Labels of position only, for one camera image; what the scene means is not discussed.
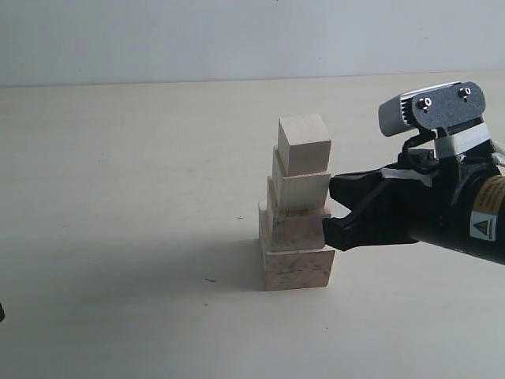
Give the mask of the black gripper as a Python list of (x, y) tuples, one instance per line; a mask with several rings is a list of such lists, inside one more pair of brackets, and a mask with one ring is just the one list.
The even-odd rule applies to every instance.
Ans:
[(347, 251), (426, 242), (503, 264), (504, 177), (493, 151), (474, 148), (446, 159), (435, 159), (429, 149), (411, 153), (415, 163), (433, 170), (429, 185), (395, 177), (406, 166), (403, 156), (386, 167), (331, 178), (331, 199), (350, 212), (323, 219), (325, 243)]

